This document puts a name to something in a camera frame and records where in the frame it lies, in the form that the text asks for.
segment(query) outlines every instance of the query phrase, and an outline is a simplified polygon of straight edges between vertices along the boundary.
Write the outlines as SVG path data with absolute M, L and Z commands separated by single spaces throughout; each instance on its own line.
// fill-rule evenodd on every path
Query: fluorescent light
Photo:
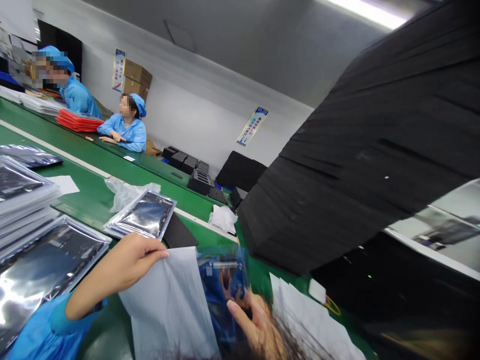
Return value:
M 344 9 L 380 24 L 388 29 L 396 29 L 407 20 L 361 0 L 327 0 Z

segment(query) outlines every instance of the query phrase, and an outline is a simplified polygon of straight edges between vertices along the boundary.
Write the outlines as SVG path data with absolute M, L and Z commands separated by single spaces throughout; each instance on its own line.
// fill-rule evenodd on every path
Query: ceiling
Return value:
M 326 0 L 84 1 L 311 107 L 389 32 Z M 435 1 L 369 0 L 403 19 Z

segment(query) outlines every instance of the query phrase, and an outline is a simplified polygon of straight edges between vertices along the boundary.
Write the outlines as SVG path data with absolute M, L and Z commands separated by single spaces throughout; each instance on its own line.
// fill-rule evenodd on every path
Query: sleeve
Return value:
M 75 360 L 82 340 L 101 311 L 69 320 L 65 306 L 71 294 L 58 296 L 35 311 L 13 345 L 9 360 Z
M 111 131 L 115 131 L 114 126 L 117 121 L 119 114 L 113 114 L 108 120 L 106 120 L 102 125 L 96 128 L 96 132 L 100 135 L 110 136 Z
M 79 87 L 73 87 L 69 91 L 69 96 L 64 98 L 69 109 L 77 113 L 88 114 L 90 110 L 89 95 Z
M 135 135 L 133 136 L 133 141 L 131 143 L 120 141 L 118 146 L 126 148 L 128 150 L 144 153 L 147 148 L 147 131 L 145 130 L 145 125 L 142 123 L 134 130 Z

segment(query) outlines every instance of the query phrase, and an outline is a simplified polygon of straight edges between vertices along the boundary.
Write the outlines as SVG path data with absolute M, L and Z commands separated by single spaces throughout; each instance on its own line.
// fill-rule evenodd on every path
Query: worker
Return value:
M 147 115 L 145 101 L 135 93 L 120 98 L 120 113 L 115 113 L 96 131 L 104 142 L 117 144 L 137 153 L 147 149 L 147 131 L 141 118 Z
M 54 46 L 46 46 L 35 54 L 35 69 L 40 80 L 55 84 L 67 107 L 77 113 L 101 119 L 99 107 L 90 91 L 72 74 L 75 66 Z
M 167 248 L 158 239 L 137 233 L 125 236 L 72 293 L 60 295 L 35 311 L 8 359 L 75 359 L 82 340 L 102 312 L 105 299 L 133 286 L 154 263 L 168 256 Z M 248 294 L 252 320 L 236 302 L 231 299 L 227 302 L 228 310 L 247 339 L 247 342 L 239 343 L 231 351 L 228 359 L 306 359 L 298 344 L 292 341 L 291 334 L 274 325 L 275 321 L 263 299 L 251 292 Z M 181 356 L 172 354 L 171 358 L 181 359 Z

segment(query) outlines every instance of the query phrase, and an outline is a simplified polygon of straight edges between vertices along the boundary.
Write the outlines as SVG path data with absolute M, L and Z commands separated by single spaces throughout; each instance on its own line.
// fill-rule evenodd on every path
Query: wall poster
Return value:
M 120 49 L 115 49 L 115 58 L 113 60 L 113 76 L 112 76 L 112 89 L 122 92 L 122 85 L 124 83 L 124 69 L 125 69 L 125 59 L 127 58 L 127 53 Z
M 268 114 L 268 110 L 257 107 L 253 115 L 250 117 L 250 120 L 246 123 L 236 142 L 246 147 Z

